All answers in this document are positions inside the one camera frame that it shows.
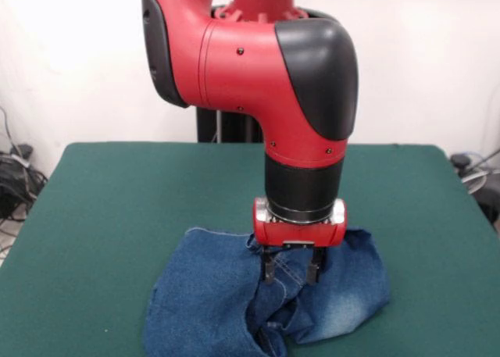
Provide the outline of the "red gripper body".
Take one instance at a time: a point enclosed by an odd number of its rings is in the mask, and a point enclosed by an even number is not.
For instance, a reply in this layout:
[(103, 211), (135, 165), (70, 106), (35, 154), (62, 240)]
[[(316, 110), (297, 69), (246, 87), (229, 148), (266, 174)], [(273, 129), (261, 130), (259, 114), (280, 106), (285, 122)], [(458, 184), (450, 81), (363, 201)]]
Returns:
[(339, 245), (347, 230), (345, 202), (337, 198), (327, 218), (318, 223), (297, 224), (279, 220), (268, 207), (266, 198), (256, 198), (253, 204), (253, 230), (260, 245), (312, 245), (326, 248)]

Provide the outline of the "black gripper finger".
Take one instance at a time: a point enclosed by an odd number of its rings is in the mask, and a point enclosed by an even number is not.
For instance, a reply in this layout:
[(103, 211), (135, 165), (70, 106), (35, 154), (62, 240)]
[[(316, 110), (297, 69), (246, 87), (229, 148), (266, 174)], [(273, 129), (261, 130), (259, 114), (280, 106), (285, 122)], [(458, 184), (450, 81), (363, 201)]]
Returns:
[(324, 248), (314, 248), (312, 258), (308, 264), (306, 272), (307, 284), (316, 284), (319, 282), (320, 273), (324, 264)]
[(262, 281), (272, 284), (275, 277), (274, 258), (270, 247), (263, 247), (261, 254)]

